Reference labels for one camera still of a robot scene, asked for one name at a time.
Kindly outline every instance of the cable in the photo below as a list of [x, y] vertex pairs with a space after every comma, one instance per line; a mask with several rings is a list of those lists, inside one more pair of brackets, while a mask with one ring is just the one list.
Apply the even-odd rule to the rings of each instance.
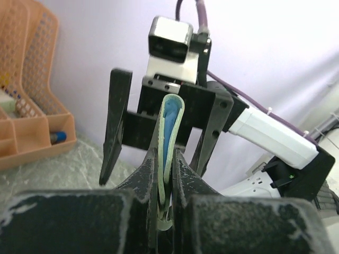
[[[175, 19], [180, 20], [180, 8], [183, 0], [177, 0], [176, 2], [176, 8], [175, 8]], [[207, 14], [206, 14], [206, 8], [204, 5], [203, 0], [195, 0], [197, 5], [197, 13], [198, 13], [198, 20], [199, 20], [199, 26], [205, 26], [207, 28]], [[221, 78], [216, 76], [215, 74], [211, 73], [209, 70], [207, 71], [207, 75], [216, 80], [217, 82], [221, 83], [223, 87], [232, 90], [233, 92], [237, 93], [250, 103], [252, 103], [257, 109], [262, 111], [265, 114], [268, 114], [271, 118], [277, 120], [278, 122], [282, 123], [283, 125], [287, 126], [291, 130], [295, 131], [300, 136], [307, 139], [309, 142], [313, 143], [314, 145], [318, 145], [317, 141], [315, 141], [312, 137], [309, 135], [305, 135], [303, 131], [295, 127], [293, 124], [287, 122], [286, 120], [280, 118], [279, 116], [271, 113], [268, 109], [266, 109], [264, 106], [262, 106], [260, 103], [252, 99], [250, 96], [242, 92], [241, 90], [237, 89], [236, 87], [230, 85], [229, 83], [223, 81]]]

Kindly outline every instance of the wall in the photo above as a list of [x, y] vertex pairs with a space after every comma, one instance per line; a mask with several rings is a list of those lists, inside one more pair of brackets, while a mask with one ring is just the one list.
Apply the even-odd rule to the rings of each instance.
[[[136, 110], [146, 71], [147, 34], [156, 15], [174, 17], [175, 1], [42, 0], [60, 19], [51, 79], [53, 92], [73, 112], [79, 131], [104, 140], [109, 74], [132, 70], [129, 109]], [[297, 123], [339, 67], [337, 1], [206, 0], [213, 40], [210, 70], [280, 116]], [[182, 19], [197, 29], [193, 0]], [[191, 158], [199, 132], [190, 140]], [[223, 134], [205, 180], [223, 189], [244, 178], [263, 153], [246, 140]], [[124, 148], [137, 166], [144, 153]]]

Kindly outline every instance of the plastic basket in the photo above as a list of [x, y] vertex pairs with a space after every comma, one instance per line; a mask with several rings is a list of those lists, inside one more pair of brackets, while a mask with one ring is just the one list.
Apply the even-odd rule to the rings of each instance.
[[[0, 107], [0, 169], [70, 150], [73, 115], [51, 92], [49, 78], [58, 19], [33, 0], [0, 0], [0, 88], [16, 99], [19, 118]], [[65, 142], [51, 144], [50, 133]]]

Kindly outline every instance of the table surface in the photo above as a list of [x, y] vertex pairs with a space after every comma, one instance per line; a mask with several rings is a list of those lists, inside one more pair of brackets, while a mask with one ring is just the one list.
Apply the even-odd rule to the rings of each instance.
[[100, 186], [102, 149], [82, 135], [77, 138], [73, 150], [68, 153], [0, 171], [0, 212], [18, 192], [114, 188], [135, 170], [118, 160], [108, 183]]

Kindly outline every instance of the blue object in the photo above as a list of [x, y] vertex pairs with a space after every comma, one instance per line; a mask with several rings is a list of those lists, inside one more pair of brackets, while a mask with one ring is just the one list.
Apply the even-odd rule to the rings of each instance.
[[60, 143], [67, 139], [67, 135], [64, 131], [58, 131], [50, 134], [51, 144]]
[[169, 99], [165, 102], [164, 108], [164, 118], [165, 118], [165, 126], [164, 126], [164, 169], [166, 166], [166, 159], [168, 153], [169, 141], [171, 138], [171, 134], [173, 131], [174, 123], [179, 114], [179, 107], [174, 99]]

